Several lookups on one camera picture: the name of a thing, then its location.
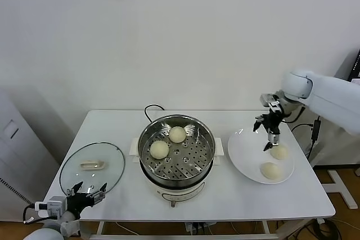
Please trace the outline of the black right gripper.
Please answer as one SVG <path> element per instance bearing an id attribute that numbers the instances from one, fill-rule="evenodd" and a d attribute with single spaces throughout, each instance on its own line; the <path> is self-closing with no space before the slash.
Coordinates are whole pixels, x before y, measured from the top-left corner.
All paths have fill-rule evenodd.
<path id="1" fill-rule="evenodd" d="M 265 120 L 265 129 L 268 133 L 268 142 L 264 147 L 263 151 L 270 150 L 273 147 L 278 146 L 280 141 L 280 129 L 279 125 L 283 120 L 283 109 L 271 108 L 269 113 L 266 115 L 260 115 L 255 118 L 255 123 L 253 126 L 253 132 L 257 131 L 259 127 L 263 124 Z"/>

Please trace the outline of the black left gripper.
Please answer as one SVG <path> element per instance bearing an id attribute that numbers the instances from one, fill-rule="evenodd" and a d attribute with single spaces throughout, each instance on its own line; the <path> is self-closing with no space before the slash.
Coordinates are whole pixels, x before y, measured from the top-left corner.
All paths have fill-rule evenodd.
<path id="1" fill-rule="evenodd" d="M 80 215 L 86 207 L 92 207 L 100 203 L 106 194 L 107 183 L 93 193 L 78 193 L 81 189 L 83 182 L 75 184 L 72 188 L 68 188 L 67 195 L 67 210 L 73 215 Z"/>

